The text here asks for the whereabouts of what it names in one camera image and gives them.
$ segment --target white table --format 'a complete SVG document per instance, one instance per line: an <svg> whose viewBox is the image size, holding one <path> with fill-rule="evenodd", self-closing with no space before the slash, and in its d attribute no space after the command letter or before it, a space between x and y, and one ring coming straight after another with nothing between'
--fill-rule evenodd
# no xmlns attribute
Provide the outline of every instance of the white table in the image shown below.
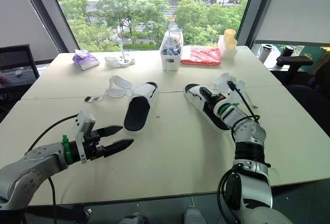
<svg viewBox="0 0 330 224"><path fill-rule="evenodd" d="M186 57L188 47L184 47ZM74 54L59 54L48 69L33 84L22 99L46 99L87 97L103 95L108 88L111 75L119 75L135 84L153 81L158 84L160 93L178 92L189 83L210 85L221 74L229 72L245 82L247 87L281 85L246 46L239 46L233 63L222 61L222 66L201 67L181 65L177 72L165 72L161 66L159 51L130 51L136 61L127 68L110 68L105 56L115 53L93 53L100 65L82 72L73 63Z"/></svg>
<svg viewBox="0 0 330 224"><path fill-rule="evenodd" d="M272 185L330 177L330 139L283 86L249 88L267 132L266 161ZM96 118L95 129L123 123L128 98L20 100L0 124L0 167L18 160L31 143L57 120L84 110ZM74 120L47 133L42 144L73 140ZM124 131L102 139L104 145L132 137ZM162 93L150 122L126 150L85 165L76 163L54 175L59 204L215 192L232 166L234 143L229 133L216 133L180 93ZM51 204L43 183L31 205Z"/></svg>

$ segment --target green ring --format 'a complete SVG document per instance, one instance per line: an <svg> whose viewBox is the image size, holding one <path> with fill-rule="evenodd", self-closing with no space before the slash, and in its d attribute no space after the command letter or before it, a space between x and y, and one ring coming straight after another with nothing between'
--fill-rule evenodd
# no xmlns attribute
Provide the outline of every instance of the green ring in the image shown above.
<svg viewBox="0 0 330 224"><path fill-rule="evenodd" d="M71 153L70 153L69 139L68 139L67 135L63 135L62 144L63 144L63 147L64 147L65 155L67 156L68 164L72 165L73 160L72 160L72 156L71 156Z"/></svg>
<svg viewBox="0 0 330 224"><path fill-rule="evenodd" d="M219 110L218 110L218 114L219 114L219 116L221 116L221 114L225 111L225 110L227 110L227 108L228 107L231 107L231 106L238 106L238 103L234 103L234 104L225 104L225 105L223 105Z"/></svg>

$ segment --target black cable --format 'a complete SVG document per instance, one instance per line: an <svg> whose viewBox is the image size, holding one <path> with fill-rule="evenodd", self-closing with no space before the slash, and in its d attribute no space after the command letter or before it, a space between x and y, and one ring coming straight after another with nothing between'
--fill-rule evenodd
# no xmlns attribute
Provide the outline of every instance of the black cable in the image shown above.
<svg viewBox="0 0 330 224"><path fill-rule="evenodd" d="M52 179L49 177L48 178L49 183L51 184L52 188L52 195L53 195L53 215L54 215L54 224L57 223L57 213L56 213L56 198L55 198L55 187L53 184Z"/></svg>
<svg viewBox="0 0 330 224"><path fill-rule="evenodd" d="M243 121L243 120L245 120L245 119L252 118L252 117L255 117L257 120L260 119L260 116L259 116L259 115L245 116L245 117L243 117L243 118L240 118L239 120L237 120L237 121L233 124L231 131L232 131L232 138L233 138L234 142L235 142L235 136L234 136L234 132L235 132L235 131L234 131L234 129L235 129L236 125L237 125L239 122L241 122L241 121Z"/></svg>
<svg viewBox="0 0 330 224"><path fill-rule="evenodd" d="M220 182L219 182L219 185L218 185L218 193L217 193L217 203L218 203L218 207L219 207L219 210L223 216L223 218L225 219L226 223L232 223L229 218L226 216L225 212L223 211L223 208L222 208L222 205L221 205L221 200L220 200L220 194L222 195L223 199L224 199L224 202L227 206L227 208L229 209L230 213L232 214L232 216L235 218L235 223L237 224L240 224L240 221L239 219L237 218L237 216L235 215L235 213L232 211L231 208L228 207L227 203L226 203L226 200L225 200L225 194L224 194L224 187L225 187L225 184L227 182L227 179L228 177L232 174L233 170L232 169L229 169L223 176L222 178L220 179Z"/></svg>
<svg viewBox="0 0 330 224"><path fill-rule="evenodd" d="M41 135L34 141L34 143L32 143L31 147L29 148L28 152L31 151L34 146L37 144L37 142L39 142L39 140L47 133L49 132L52 128L54 128L55 126L57 126L59 123L65 121L65 120L68 120L68 119L71 119L71 118L74 118L78 116L78 114L76 115L72 115L70 117L66 117L66 118L63 118L61 119L60 121L57 121L56 123L54 123L53 125L49 126L44 132L41 133Z"/></svg>
<svg viewBox="0 0 330 224"><path fill-rule="evenodd" d="M220 179L220 182L219 182L219 185L218 185L218 193L217 193L217 203L218 203L218 207L219 207L219 210L223 216L223 218L225 219L226 223L230 223L228 217L226 216L225 212L223 211L223 208L221 206L221 200L220 200L220 194L221 194L221 186L223 184L223 182L228 178L229 174L232 173L232 170L229 169L223 176L222 178Z"/></svg>
<svg viewBox="0 0 330 224"><path fill-rule="evenodd" d="M241 97L241 99L243 100L244 104L246 105L247 109L249 110L251 116L253 117L254 121L259 124L258 119L256 118L256 115L253 113L253 111L251 110L249 104L246 102L244 96L242 95L242 93L239 91L239 89L237 89L236 85L232 82L232 81L228 81L227 82L228 86L230 87L231 90L236 90L236 92L239 94L239 96Z"/></svg>
<svg viewBox="0 0 330 224"><path fill-rule="evenodd" d="M28 149L27 152L31 151L34 146L37 144L37 142L39 142L39 140L47 133L49 132L52 128L54 128L55 126L57 126L58 124L60 124L61 122L63 121L66 121L68 119L71 119L71 118L74 118L74 117L77 117L78 114L75 114L75 115L72 115L72 116L69 116L69 117L66 117L66 118L63 118L61 119L60 121L57 121L56 123L54 123L53 125L49 126L44 132L41 133L40 136L38 136L38 138L32 143L32 145L30 146L30 148ZM53 184L53 181L52 179L49 177L48 178L48 181L49 183L51 184L51 188L52 188L52 195L53 195L53 211L54 211L54 224L57 223L57 214L56 214L56 198L55 198L55 187L54 187L54 184Z"/></svg>

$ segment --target white wall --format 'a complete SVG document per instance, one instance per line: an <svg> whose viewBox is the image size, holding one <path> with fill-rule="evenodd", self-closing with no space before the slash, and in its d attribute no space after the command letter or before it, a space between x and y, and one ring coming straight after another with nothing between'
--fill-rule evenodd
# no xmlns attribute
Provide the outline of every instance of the white wall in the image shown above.
<svg viewBox="0 0 330 224"><path fill-rule="evenodd" d="M0 0L0 47L22 44L30 44L35 61L59 53L28 0Z"/></svg>
<svg viewBox="0 0 330 224"><path fill-rule="evenodd" d="M256 40L330 43L330 0L271 0Z"/></svg>

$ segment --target window frame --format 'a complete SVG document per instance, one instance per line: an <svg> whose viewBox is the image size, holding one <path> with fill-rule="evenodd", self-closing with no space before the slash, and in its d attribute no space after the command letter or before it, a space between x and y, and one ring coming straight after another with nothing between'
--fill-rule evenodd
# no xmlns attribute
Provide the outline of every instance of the window frame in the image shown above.
<svg viewBox="0 0 330 224"><path fill-rule="evenodd" d="M249 0L237 32L238 45L252 47L271 0ZM35 9L61 53L80 49L57 0L33 0Z"/></svg>

